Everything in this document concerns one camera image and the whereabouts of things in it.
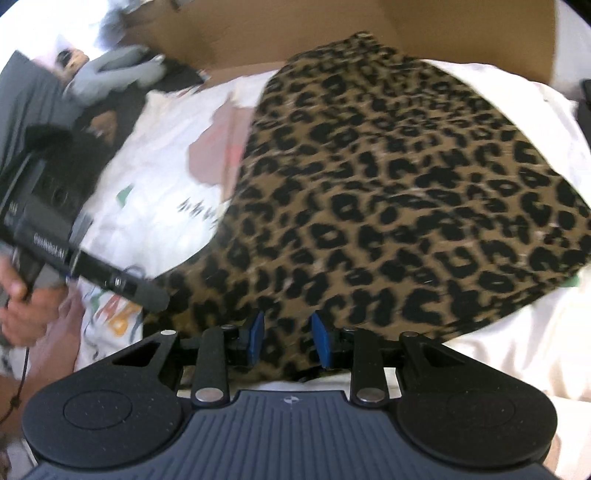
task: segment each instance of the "black cable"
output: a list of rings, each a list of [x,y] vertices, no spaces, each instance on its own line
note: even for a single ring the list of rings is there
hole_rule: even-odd
[[[25,385],[25,378],[27,377],[27,366],[28,366],[28,364],[29,364],[29,348],[27,348],[27,350],[25,351],[25,365],[22,368],[21,383],[18,386],[18,390],[17,390],[16,395],[14,395],[10,399],[10,408],[4,414],[4,416],[0,419],[0,425],[2,425],[5,421],[7,421],[8,418],[10,417],[10,415],[12,415],[12,412],[15,411],[15,410],[17,410],[18,407],[21,406],[21,403],[22,403],[21,393],[22,393],[22,388]]]

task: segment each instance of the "stuffed animal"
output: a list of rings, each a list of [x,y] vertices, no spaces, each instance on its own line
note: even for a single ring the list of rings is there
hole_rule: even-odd
[[[76,48],[61,51],[56,63],[69,80],[64,94],[88,107],[104,100],[111,91],[125,90],[135,82],[140,88],[152,86],[166,75],[167,68],[161,54],[142,62],[149,51],[148,47],[134,45],[107,52],[92,61]]]

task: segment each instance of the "gray fabric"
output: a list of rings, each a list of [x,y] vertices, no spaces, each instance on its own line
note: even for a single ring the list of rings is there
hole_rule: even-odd
[[[118,48],[88,62],[67,87],[67,97],[74,97],[83,106],[92,106],[112,91],[123,91],[137,82],[147,88],[166,75],[161,60],[149,60],[138,65],[148,49],[135,45]]]
[[[71,128],[82,108],[63,99],[53,74],[16,51],[0,73],[0,173],[24,147],[25,130],[34,124]]]

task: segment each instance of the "black fabric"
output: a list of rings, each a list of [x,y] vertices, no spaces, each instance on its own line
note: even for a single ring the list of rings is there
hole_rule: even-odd
[[[591,26],[591,0],[564,0],[564,2]]]
[[[17,0],[0,0],[0,17],[4,15],[15,3],[17,3]]]
[[[30,125],[71,128],[82,109],[63,99],[63,85],[16,51],[0,73],[0,175],[24,148]]]
[[[109,96],[84,110],[74,125],[75,130],[84,130],[92,119],[102,113],[117,113],[117,135],[114,147],[119,150],[134,130],[135,123],[144,109],[146,94],[150,90],[176,92],[203,83],[199,74],[191,67],[167,60],[168,74],[149,89],[141,89],[136,84],[130,85],[123,92],[111,92]]]
[[[74,186],[83,197],[94,192],[101,172],[115,154],[113,147],[90,133],[71,132],[55,125],[27,129],[24,152],[30,151],[43,152],[52,175],[60,183]]]

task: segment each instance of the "handheld device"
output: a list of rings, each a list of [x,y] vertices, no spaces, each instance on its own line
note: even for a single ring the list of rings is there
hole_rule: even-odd
[[[168,306],[168,294],[141,278],[89,255],[79,245],[92,223],[83,212],[101,168],[80,165],[68,142],[23,153],[0,179],[0,240],[31,292],[44,265],[69,278],[84,277],[152,312]],[[77,161],[76,171],[72,162]],[[6,339],[0,340],[6,345]]]
[[[322,366],[351,370],[341,391],[240,391],[253,366],[255,313],[179,339],[172,330],[38,393],[23,432],[40,460],[28,480],[550,480],[556,432],[534,387],[413,332],[387,341],[310,318]],[[177,396],[195,365],[191,397]],[[384,367],[396,367],[391,399]]]

